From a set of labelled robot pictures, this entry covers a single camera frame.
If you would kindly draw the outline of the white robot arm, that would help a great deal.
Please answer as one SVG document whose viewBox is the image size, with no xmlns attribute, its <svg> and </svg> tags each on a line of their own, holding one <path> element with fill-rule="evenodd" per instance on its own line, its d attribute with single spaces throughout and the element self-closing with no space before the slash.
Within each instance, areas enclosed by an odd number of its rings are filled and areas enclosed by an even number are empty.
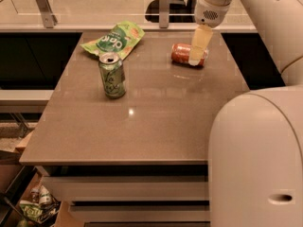
<svg viewBox="0 0 303 227">
<path fill-rule="evenodd" d="M 232 0 L 197 0 L 218 26 Z M 211 227 L 303 227 L 303 0 L 241 0 L 283 86 L 226 103 L 208 144 Z"/>
</svg>

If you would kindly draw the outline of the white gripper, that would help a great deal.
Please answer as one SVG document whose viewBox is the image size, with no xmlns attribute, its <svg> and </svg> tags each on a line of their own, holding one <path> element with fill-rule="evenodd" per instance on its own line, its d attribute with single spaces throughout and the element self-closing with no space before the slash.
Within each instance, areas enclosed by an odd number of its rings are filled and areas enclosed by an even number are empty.
<svg viewBox="0 0 303 227">
<path fill-rule="evenodd" d="M 231 0 L 197 0 L 194 19 L 199 26 L 195 29 L 188 62 L 196 66 L 202 59 L 212 38 L 212 28 L 219 26 L 230 8 Z"/>
</svg>

